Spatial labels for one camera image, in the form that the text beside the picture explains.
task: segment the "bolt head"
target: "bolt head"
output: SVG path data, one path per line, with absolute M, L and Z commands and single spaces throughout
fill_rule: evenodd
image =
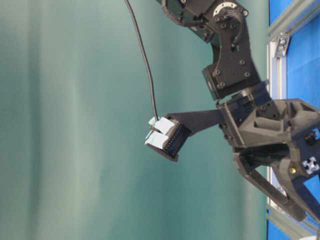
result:
M 282 39 L 280 39 L 279 43 L 280 43 L 280 45 L 285 45 L 286 44 L 286 40 L 282 38 Z
M 221 88 L 221 89 L 224 89 L 225 86 L 226 86 L 226 84 L 225 84 L 224 82 L 220 82 L 220 88 Z
M 297 170 L 294 167 L 290 168 L 289 171 L 291 174 L 296 174 L 296 172 L 297 172 Z
M 220 70 L 217 69 L 212 73 L 212 76 L 216 77 L 216 76 L 219 76 L 220 74 L 221 74 Z

